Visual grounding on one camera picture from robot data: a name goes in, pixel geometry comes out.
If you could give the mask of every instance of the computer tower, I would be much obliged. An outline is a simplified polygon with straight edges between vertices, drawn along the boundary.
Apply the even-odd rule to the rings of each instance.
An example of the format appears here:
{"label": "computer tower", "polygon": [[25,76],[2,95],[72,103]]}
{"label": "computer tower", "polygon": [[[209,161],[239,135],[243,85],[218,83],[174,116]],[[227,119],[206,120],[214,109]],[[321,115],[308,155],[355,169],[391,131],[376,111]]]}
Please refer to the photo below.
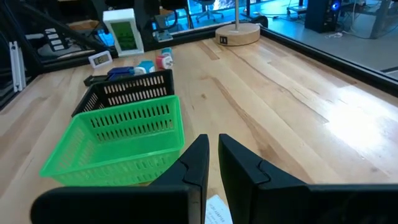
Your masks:
{"label": "computer tower", "polygon": [[336,30],[341,0],[308,0],[305,28],[322,32]]}

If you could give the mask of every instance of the metal pole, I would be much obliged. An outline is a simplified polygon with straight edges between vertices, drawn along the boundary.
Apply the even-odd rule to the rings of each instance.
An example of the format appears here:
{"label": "metal pole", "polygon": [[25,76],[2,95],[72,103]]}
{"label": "metal pole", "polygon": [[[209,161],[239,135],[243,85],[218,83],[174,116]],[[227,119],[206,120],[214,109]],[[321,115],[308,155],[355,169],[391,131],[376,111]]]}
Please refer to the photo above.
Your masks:
{"label": "metal pole", "polygon": [[235,29],[239,29],[239,0],[235,0]]}

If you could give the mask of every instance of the basket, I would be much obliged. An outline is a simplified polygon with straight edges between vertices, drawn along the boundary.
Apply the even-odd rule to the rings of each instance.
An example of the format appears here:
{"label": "basket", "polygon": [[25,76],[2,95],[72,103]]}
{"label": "basket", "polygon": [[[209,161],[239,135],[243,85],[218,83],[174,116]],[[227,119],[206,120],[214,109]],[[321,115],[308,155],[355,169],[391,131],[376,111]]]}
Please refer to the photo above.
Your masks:
{"label": "basket", "polygon": [[156,179],[185,143],[177,96],[76,115],[40,175],[74,186],[131,185]]}
{"label": "basket", "polygon": [[87,90],[72,117],[86,111],[168,95],[174,95],[173,71],[170,69],[95,83]]}

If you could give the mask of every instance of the wooden table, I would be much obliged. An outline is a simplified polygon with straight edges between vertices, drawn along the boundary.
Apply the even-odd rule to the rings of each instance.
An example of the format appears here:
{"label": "wooden table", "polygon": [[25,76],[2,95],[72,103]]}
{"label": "wooden table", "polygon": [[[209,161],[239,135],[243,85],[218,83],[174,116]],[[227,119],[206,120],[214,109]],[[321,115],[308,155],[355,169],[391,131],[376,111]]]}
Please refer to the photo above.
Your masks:
{"label": "wooden table", "polygon": [[[201,133],[210,139],[208,197],[226,201],[219,133],[309,183],[398,181],[397,98],[264,37],[244,47],[204,40],[173,51],[186,146]],[[83,80],[157,54],[39,76],[0,112],[1,223],[30,223],[33,200],[60,186],[39,170],[86,91]]]}

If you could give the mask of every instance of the digital clock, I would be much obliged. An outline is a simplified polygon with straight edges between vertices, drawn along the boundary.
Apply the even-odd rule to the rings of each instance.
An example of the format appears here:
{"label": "digital clock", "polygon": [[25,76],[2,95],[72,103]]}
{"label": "digital clock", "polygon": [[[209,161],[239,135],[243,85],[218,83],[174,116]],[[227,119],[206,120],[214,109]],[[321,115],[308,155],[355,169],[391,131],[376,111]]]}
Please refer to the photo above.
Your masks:
{"label": "digital clock", "polygon": [[104,11],[103,20],[113,35],[114,46],[119,57],[144,53],[133,9]]}
{"label": "digital clock", "polygon": [[95,55],[92,55],[88,57],[88,60],[91,63],[91,66],[93,68],[98,68],[103,65],[107,65],[109,63],[112,63],[112,56],[109,51],[104,51]]}

